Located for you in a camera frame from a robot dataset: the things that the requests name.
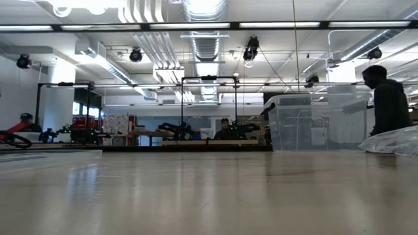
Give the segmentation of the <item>person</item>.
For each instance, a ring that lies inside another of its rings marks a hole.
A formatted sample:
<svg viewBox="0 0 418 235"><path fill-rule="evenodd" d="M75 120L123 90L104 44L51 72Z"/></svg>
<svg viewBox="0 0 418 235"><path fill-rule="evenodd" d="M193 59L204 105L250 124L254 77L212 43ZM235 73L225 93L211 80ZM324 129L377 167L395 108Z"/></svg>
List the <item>person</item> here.
<svg viewBox="0 0 418 235"><path fill-rule="evenodd" d="M236 134L231 129L228 118L221 119L221 129L215 134L214 140L235 140Z"/></svg>
<svg viewBox="0 0 418 235"><path fill-rule="evenodd" d="M364 83L374 90L375 124L370 136L413 125L408 100L400 82L387 78L387 69L372 65L362 72Z"/></svg>
<svg viewBox="0 0 418 235"><path fill-rule="evenodd" d="M23 129L20 132L32 132L32 133L41 133L42 128L40 125L33 123L33 115L30 113L23 113L20 115L20 123L24 125Z"/></svg>

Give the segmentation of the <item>brown wooden table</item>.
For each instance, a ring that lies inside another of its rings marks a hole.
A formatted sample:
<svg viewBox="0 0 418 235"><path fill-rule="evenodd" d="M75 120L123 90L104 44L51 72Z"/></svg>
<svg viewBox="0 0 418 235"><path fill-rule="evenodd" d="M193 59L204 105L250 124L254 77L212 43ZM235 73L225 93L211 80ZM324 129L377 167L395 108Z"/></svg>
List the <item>brown wooden table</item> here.
<svg viewBox="0 0 418 235"><path fill-rule="evenodd" d="M128 136L133 138L135 146L152 147L154 138L172 137L173 133L169 131L130 131Z"/></svg>

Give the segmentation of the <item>black ceiling spotlight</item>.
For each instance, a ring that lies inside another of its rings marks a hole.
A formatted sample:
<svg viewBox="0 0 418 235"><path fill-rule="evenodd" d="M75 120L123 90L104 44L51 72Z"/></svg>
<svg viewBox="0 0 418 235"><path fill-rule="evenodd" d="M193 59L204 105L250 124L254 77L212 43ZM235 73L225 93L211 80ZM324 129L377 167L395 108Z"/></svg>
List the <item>black ceiling spotlight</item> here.
<svg viewBox="0 0 418 235"><path fill-rule="evenodd" d="M382 57L382 55L383 55L382 51L379 49L379 47L376 47L376 48L370 50L367 53L366 57L369 60L372 60L372 59L380 59Z"/></svg>
<svg viewBox="0 0 418 235"><path fill-rule="evenodd" d="M32 60L29 54L21 54L16 62L16 66L20 69L30 69L32 67Z"/></svg>
<svg viewBox="0 0 418 235"><path fill-rule="evenodd" d="M309 77L307 77L306 79L306 84L304 85L305 88L311 88L314 85L316 85L316 83L319 83L319 77L316 74L313 74Z"/></svg>
<svg viewBox="0 0 418 235"><path fill-rule="evenodd" d="M252 61L258 54L259 41L257 36L251 36L246 44L243 58L245 61Z"/></svg>
<svg viewBox="0 0 418 235"><path fill-rule="evenodd" d="M141 49L139 47L132 48L132 51L129 55L129 59L131 60L131 62L133 63L141 62L142 58L143 56L142 56Z"/></svg>

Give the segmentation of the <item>white ceiling pipe bundle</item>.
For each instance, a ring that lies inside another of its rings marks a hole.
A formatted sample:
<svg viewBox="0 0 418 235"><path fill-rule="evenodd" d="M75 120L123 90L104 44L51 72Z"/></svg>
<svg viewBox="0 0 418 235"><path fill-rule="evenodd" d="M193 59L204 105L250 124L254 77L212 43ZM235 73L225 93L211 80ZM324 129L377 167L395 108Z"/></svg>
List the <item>white ceiling pipe bundle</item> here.
<svg viewBox="0 0 418 235"><path fill-rule="evenodd" d="M163 0L123 0L118 9L121 23L163 23ZM131 33L139 48L158 69L180 69L181 65L167 32Z"/></svg>

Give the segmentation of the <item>white patterned panel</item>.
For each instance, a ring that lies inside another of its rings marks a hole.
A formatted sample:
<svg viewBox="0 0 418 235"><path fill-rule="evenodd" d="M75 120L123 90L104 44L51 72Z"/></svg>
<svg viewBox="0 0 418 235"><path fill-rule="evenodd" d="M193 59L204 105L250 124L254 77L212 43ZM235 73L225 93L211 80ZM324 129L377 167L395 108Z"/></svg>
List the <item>white patterned panel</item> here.
<svg viewBox="0 0 418 235"><path fill-rule="evenodd" d="M127 134L129 131L128 116L105 116L103 131L110 134Z"/></svg>

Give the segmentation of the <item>clear plastic storage box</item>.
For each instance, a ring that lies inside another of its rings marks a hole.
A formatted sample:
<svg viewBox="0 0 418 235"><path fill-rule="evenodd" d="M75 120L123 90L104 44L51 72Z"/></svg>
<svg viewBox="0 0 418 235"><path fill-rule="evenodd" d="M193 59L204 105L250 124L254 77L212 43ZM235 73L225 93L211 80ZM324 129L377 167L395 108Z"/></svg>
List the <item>clear plastic storage box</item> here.
<svg viewBox="0 0 418 235"><path fill-rule="evenodd" d="M355 150L368 136L369 93L276 95L264 104L275 151Z"/></svg>

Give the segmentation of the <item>overhead black light bar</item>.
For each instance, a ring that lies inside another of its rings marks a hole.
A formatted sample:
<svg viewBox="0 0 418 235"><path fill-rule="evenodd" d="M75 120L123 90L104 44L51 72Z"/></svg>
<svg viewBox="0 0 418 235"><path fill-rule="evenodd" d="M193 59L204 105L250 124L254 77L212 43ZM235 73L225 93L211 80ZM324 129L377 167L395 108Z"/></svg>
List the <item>overhead black light bar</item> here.
<svg viewBox="0 0 418 235"><path fill-rule="evenodd" d="M297 22L170 22L0 25L0 33L117 33L151 31L286 31L418 29L418 20Z"/></svg>

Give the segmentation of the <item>clear plastic bag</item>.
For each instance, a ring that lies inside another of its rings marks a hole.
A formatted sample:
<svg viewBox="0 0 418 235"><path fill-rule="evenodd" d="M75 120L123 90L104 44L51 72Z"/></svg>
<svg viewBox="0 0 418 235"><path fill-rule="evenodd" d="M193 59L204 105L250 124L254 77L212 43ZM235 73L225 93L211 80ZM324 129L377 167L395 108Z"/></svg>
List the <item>clear plastic bag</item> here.
<svg viewBox="0 0 418 235"><path fill-rule="evenodd" d="M418 157L418 125L371 136L359 148L371 153Z"/></svg>

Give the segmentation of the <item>red plastic object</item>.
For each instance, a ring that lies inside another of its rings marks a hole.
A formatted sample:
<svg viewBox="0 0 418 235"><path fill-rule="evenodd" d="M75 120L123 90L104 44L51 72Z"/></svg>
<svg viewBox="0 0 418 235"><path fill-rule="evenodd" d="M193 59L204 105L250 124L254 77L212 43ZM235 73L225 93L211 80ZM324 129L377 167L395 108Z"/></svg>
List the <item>red plastic object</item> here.
<svg viewBox="0 0 418 235"><path fill-rule="evenodd" d="M14 139L15 138L14 133L20 132L25 127L26 125L24 123L19 123L5 131L0 131L0 141Z"/></svg>

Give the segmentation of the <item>black robot station frame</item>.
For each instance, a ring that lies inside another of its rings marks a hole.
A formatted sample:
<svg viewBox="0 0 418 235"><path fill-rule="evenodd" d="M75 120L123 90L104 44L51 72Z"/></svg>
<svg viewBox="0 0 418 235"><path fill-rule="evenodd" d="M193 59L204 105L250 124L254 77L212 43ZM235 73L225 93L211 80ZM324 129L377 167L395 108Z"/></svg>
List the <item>black robot station frame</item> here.
<svg viewBox="0 0 418 235"><path fill-rule="evenodd" d="M234 120L238 123L238 77L237 76L214 76L214 75L206 75L206 76L184 76L181 78L180 82L180 93L181 93L181 122L184 122L184 81L185 80L192 80L192 79L201 79L202 81L215 81L217 79L231 79L233 80L233 87L234 87Z"/></svg>
<svg viewBox="0 0 418 235"><path fill-rule="evenodd" d="M48 86L49 88L86 88L87 89L87 105L86 105L86 117L89 117L89 109L91 104L91 91L94 89L95 82L84 82L84 83L74 83L74 82L59 82L59 83L38 83L37 84L37 99L36 99L36 108L35 108L35 123L39 124L39 111L40 111L40 97L41 89L43 86Z"/></svg>

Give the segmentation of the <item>black aluminium table frame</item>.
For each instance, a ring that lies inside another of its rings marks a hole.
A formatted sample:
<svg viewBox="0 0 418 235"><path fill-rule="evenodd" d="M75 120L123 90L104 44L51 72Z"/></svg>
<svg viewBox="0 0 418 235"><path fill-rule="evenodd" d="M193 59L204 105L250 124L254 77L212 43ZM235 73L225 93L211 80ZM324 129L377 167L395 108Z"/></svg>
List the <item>black aluminium table frame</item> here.
<svg viewBox="0 0 418 235"><path fill-rule="evenodd" d="M60 148L6 148L0 153L17 151L75 151L101 150L103 152L272 152L272 146L69 146Z"/></svg>

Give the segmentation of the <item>ribbed silver air duct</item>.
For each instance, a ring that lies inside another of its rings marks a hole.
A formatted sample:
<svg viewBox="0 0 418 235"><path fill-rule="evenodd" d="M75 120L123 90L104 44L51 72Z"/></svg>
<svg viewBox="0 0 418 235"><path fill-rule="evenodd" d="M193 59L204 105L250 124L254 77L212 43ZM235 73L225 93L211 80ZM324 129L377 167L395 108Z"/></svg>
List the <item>ribbed silver air duct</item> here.
<svg viewBox="0 0 418 235"><path fill-rule="evenodd" d="M220 22L225 18L227 0L182 0L185 19L189 22ZM192 31L191 48L197 76L217 76L221 58L219 31ZM202 102L216 102L217 87L214 81L205 81L201 87Z"/></svg>

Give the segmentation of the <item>grey round ceiling duct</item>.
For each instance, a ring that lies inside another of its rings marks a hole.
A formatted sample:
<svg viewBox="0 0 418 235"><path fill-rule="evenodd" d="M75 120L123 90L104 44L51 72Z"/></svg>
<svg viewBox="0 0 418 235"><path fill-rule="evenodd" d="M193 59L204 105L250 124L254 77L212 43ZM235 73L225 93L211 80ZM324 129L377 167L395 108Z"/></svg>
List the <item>grey round ceiling duct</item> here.
<svg viewBox="0 0 418 235"><path fill-rule="evenodd" d="M329 24L329 29L331 28L334 28L332 32L337 30L346 30L347 32L366 30L373 31L371 35L338 55L334 52L329 52L327 64L337 66L340 63L351 61L372 50L375 50L380 44L387 42L406 30L418 29L418 7L413 8L409 13L397 20L336 21Z"/></svg>

